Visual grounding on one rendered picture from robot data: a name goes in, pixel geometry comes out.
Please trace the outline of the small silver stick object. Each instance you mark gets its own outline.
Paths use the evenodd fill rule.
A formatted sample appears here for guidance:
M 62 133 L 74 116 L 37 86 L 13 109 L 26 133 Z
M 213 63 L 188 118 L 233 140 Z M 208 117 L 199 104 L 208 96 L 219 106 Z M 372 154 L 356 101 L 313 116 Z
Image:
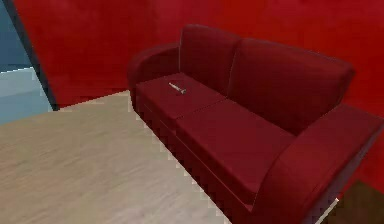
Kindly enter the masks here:
M 175 84 L 173 84 L 173 83 L 171 83 L 171 82 L 169 82 L 168 83 L 173 89 L 175 89 L 176 91 L 178 91 L 178 92 L 180 92 L 181 94 L 185 94 L 186 93 L 186 89 L 182 89 L 182 88 L 180 88 L 180 87 L 178 87 L 177 85 L 175 85 Z

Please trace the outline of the dark red sofa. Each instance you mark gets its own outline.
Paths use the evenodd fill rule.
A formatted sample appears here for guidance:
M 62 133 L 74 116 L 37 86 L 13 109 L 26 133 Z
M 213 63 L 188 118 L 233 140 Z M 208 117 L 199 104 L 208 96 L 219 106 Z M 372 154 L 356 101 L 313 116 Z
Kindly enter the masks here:
M 134 111 L 231 224 L 316 224 L 335 201 L 384 130 L 343 103 L 353 75 L 337 58 L 198 24 L 127 72 Z

